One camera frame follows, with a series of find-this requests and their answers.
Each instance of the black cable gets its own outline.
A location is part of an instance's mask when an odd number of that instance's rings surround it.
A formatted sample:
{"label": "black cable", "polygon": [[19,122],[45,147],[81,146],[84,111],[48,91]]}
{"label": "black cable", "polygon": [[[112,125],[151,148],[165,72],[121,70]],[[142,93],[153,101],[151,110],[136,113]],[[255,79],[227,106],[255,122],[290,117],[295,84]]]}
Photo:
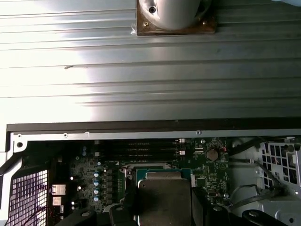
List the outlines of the black cable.
{"label": "black cable", "polygon": [[241,206],[247,205],[247,204],[252,203],[252,202],[257,202],[257,201],[264,200],[264,199],[270,199],[270,198],[275,197],[276,195],[278,195],[282,192],[282,185],[278,181],[278,179],[267,168],[265,168],[258,161],[251,160],[251,159],[232,159],[232,158],[230,158],[230,161],[240,162],[240,163],[248,163],[248,164],[255,164],[255,165],[259,166],[260,168],[262,168],[262,170],[274,182],[274,186],[270,187],[273,190],[262,193],[262,194],[259,194],[259,195],[256,195],[256,196],[253,196],[253,197],[250,197],[250,198],[247,198],[247,199],[244,199],[244,200],[241,200],[241,201],[235,203],[233,206],[229,207],[230,210],[237,209]]}
{"label": "black cable", "polygon": [[274,186],[281,186],[281,183],[278,181],[278,179],[267,169],[265,168],[261,163],[255,160],[251,159],[232,159],[230,158],[230,161],[232,162],[240,162],[240,163],[249,163],[249,164],[255,164],[262,168],[262,170],[268,175],[268,177],[274,182]]}
{"label": "black cable", "polygon": [[250,198],[247,198],[247,199],[243,199],[243,200],[235,203],[233,206],[230,206],[229,209],[231,211],[233,211],[234,209],[245,206],[245,205],[250,204],[252,202],[257,202],[257,201],[260,201],[260,200],[273,198],[276,195],[278,195],[279,193],[280,193],[279,189],[274,189],[274,190],[268,191],[264,194],[259,194],[259,195],[256,195],[256,196],[253,196],[253,197],[250,197]]}
{"label": "black cable", "polygon": [[255,137],[252,140],[249,140],[241,145],[237,145],[234,148],[231,148],[229,151],[229,156],[241,153],[253,146],[259,145],[262,142],[267,142],[267,141],[275,141],[275,140],[279,140],[279,139],[283,139],[285,137]]}

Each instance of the silver cylinder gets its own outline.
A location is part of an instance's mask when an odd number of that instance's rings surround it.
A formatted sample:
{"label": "silver cylinder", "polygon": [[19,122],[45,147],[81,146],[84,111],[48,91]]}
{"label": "silver cylinder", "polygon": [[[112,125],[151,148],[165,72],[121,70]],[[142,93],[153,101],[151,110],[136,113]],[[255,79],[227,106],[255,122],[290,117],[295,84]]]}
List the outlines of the silver cylinder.
{"label": "silver cylinder", "polygon": [[141,12],[155,26],[180,30],[199,22],[212,0],[139,0]]}

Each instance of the aluminum panel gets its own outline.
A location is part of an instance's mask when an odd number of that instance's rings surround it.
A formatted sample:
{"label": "aluminum panel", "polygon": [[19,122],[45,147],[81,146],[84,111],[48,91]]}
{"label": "aluminum panel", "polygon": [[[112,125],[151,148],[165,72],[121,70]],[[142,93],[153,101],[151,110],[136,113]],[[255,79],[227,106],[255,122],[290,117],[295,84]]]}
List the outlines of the aluminum panel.
{"label": "aluminum panel", "polygon": [[215,7],[216,34],[136,37],[135,0],[0,0],[0,123],[300,116],[301,8]]}

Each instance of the ribbed metal panel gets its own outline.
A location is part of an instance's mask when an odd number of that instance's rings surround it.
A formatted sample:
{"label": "ribbed metal panel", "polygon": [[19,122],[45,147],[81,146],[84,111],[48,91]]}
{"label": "ribbed metal panel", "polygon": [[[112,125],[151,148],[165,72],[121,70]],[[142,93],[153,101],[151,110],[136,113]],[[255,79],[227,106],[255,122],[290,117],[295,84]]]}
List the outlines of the ribbed metal panel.
{"label": "ribbed metal panel", "polygon": [[135,0],[0,0],[1,120],[300,116],[301,8],[215,4],[214,35],[136,37]]}

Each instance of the motherboard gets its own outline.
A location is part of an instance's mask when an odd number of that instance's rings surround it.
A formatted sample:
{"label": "motherboard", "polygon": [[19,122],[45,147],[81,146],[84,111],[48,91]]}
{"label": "motherboard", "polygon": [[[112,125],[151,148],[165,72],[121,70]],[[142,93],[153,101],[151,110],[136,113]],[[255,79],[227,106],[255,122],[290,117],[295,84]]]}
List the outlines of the motherboard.
{"label": "motherboard", "polygon": [[229,204],[225,138],[93,141],[74,153],[69,165],[72,210],[102,212],[122,203],[127,181],[138,185],[148,172],[180,172],[192,187],[202,187],[211,203]]}

